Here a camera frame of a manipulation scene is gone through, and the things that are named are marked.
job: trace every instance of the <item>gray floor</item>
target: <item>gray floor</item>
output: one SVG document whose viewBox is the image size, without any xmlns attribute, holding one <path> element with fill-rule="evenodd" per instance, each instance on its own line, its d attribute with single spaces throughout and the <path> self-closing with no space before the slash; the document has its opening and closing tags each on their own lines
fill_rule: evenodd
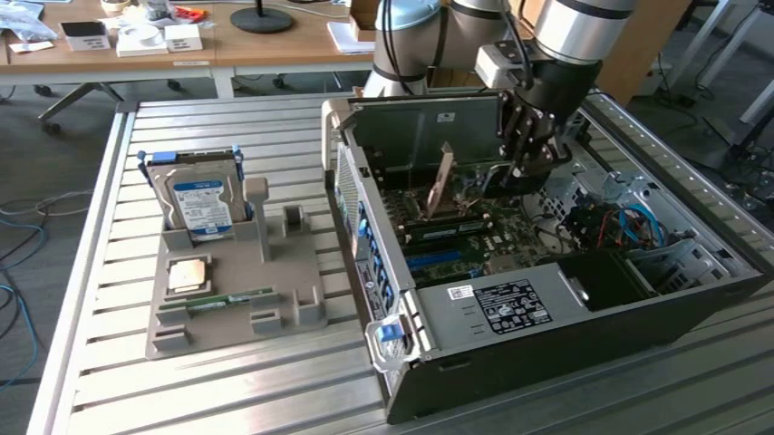
<svg viewBox="0 0 774 435">
<path fill-rule="evenodd" d="M 695 28 L 676 33 L 666 49 L 664 60 L 671 62 L 678 58 Z M 771 80 L 771 62 L 739 53 L 727 70 L 720 74 L 712 87 L 715 101 L 699 100 L 691 109 L 702 115 L 722 118 L 728 125 L 743 128 L 735 119 L 755 95 L 763 90 Z M 347 85 L 361 84 L 365 78 L 360 73 L 341 75 Z M 288 76 L 289 89 L 277 91 L 272 88 L 269 77 L 257 82 L 243 81 L 257 94 L 285 92 L 321 92 L 335 91 L 329 74 L 296 74 Z M 185 98 L 213 98 L 212 81 L 189 79 L 181 81 L 185 91 L 173 92 L 167 89 L 164 82 L 143 82 L 116 85 L 119 93 L 136 101 L 164 101 Z M 67 92 L 71 86 L 53 86 L 57 93 Z M 92 93 L 87 98 L 53 121 L 64 128 L 64 134 L 52 138 L 40 132 L 35 119 L 39 112 L 53 100 L 32 93 L 32 87 L 16 89 L 10 101 L 0 104 L 0 183 L 2 193 L 0 202 L 16 198 L 45 198 L 59 193 L 92 187 L 97 176 L 97 166 L 101 150 L 109 133 L 113 103 L 101 92 Z M 630 110 L 644 121 L 656 133 L 667 133 L 683 125 L 690 119 L 679 113 L 664 109 L 648 100 L 635 100 Z M 666 137 L 668 143 L 690 157 L 699 158 L 710 150 L 719 150 L 722 142 L 707 136 L 706 128 L 696 126 L 679 130 Z M 774 128 L 767 130 L 762 145 L 771 143 Z M 63 207 L 77 207 L 81 202 L 72 201 Z M 22 222 L 36 222 L 39 217 L 31 217 Z M 69 269 L 77 241 L 84 224 L 84 216 L 55 217 L 47 225 L 49 240 L 37 255 L 18 267 L 10 269 L 14 285 L 24 292 L 32 318 L 44 343 L 51 341 L 59 316 L 59 304 L 64 295 Z M 17 241 L 25 237 L 25 232 L 17 229 L 0 227 L 0 253 L 5 252 Z M 9 319 L 9 310 L 0 312 L 0 325 Z M 31 355 L 31 342 L 22 322 L 0 341 L 0 379 L 13 376 L 22 367 Z M 44 367 L 45 353 L 39 363 L 24 376 L 39 377 Z M 36 393 L 36 384 L 12 386 L 0 392 L 0 433 L 14 435 L 24 432 L 32 402 Z"/>
</svg>

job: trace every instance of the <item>white sticker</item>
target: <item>white sticker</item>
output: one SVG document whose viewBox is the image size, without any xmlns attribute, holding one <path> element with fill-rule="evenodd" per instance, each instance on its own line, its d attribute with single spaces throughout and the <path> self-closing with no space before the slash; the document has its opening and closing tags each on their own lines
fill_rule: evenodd
<svg viewBox="0 0 774 435">
<path fill-rule="evenodd" d="M 228 302 L 231 304 L 239 304 L 251 300 L 252 295 L 236 295 L 228 297 Z"/>
<path fill-rule="evenodd" d="M 185 226 L 199 240 L 217 238 L 233 224 L 228 205 L 220 200 L 224 191 L 219 180 L 173 185 Z"/>
<path fill-rule="evenodd" d="M 172 62 L 172 66 L 207 66 L 209 61 L 176 61 Z"/>
<path fill-rule="evenodd" d="M 41 43 L 9 43 L 8 47 L 13 50 L 13 53 L 26 53 L 36 52 L 37 50 L 44 50 L 45 48 L 53 47 L 53 44 L 48 41 Z"/>
<path fill-rule="evenodd" d="M 459 287 L 450 287 L 446 289 L 448 291 L 448 297 L 455 301 L 464 297 L 472 296 L 472 285 L 462 285 Z"/>
<path fill-rule="evenodd" d="M 474 229 L 480 229 L 484 226 L 483 222 L 472 222 L 470 224 L 462 224 L 459 226 L 459 231 L 464 232 L 464 231 L 471 231 Z"/>
<path fill-rule="evenodd" d="M 442 236 L 454 236 L 456 233 L 458 233 L 458 231 L 455 229 L 447 229 L 444 231 L 435 231 L 434 233 L 427 233 L 424 236 L 422 236 L 422 239 L 436 238 L 436 237 L 442 237 Z"/>
<path fill-rule="evenodd" d="M 452 122 L 455 120 L 455 113 L 439 113 L 435 120 L 438 122 Z"/>
<path fill-rule="evenodd" d="M 188 311 L 216 310 L 217 308 L 223 308 L 224 306 L 225 306 L 225 302 L 211 302 L 208 304 L 189 306 Z"/>
</svg>

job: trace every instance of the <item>paper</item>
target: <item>paper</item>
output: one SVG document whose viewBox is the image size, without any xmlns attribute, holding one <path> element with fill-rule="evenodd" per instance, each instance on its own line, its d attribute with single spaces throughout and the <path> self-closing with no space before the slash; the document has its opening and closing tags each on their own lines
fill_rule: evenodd
<svg viewBox="0 0 774 435">
<path fill-rule="evenodd" d="M 26 53 L 36 52 L 37 50 L 44 50 L 45 48 L 53 47 L 53 44 L 48 41 L 41 43 L 9 43 L 8 47 L 13 50 L 13 53 Z"/>
<path fill-rule="evenodd" d="M 360 43 L 355 39 L 349 23 L 328 23 L 329 37 L 343 54 L 373 53 L 376 43 Z"/>
</svg>

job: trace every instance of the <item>hard drive label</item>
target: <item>hard drive label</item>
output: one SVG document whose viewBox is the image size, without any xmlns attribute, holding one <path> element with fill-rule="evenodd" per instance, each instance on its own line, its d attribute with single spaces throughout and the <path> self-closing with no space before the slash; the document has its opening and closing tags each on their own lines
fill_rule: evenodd
<svg viewBox="0 0 774 435">
<path fill-rule="evenodd" d="M 180 206 L 188 230 L 204 237 L 219 238 L 233 222 L 228 205 L 220 200 L 224 193 L 223 181 L 199 181 L 173 185 L 175 198 Z"/>
<path fill-rule="evenodd" d="M 548 311 L 526 279 L 475 289 L 474 293 L 495 334 L 507 334 L 551 321 Z"/>
</svg>

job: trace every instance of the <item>red cable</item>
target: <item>red cable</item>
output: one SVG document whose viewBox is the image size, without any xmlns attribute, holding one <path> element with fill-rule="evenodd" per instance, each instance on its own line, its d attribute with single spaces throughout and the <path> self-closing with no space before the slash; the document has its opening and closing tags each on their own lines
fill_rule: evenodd
<svg viewBox="0 0 774 435">
<path fill-rule="evenodd" d="M 615 210 L 610 210 L 604 213 L 604 217 L 602 218 L 602 226 L 599 227 L 599 240 L 596 241 L 596 247 L 602 246 L 602 236 L 604 235 L 604 227 L 607 226 L 607 218 L 610 217 L 611 213 Z"/>
</svg>

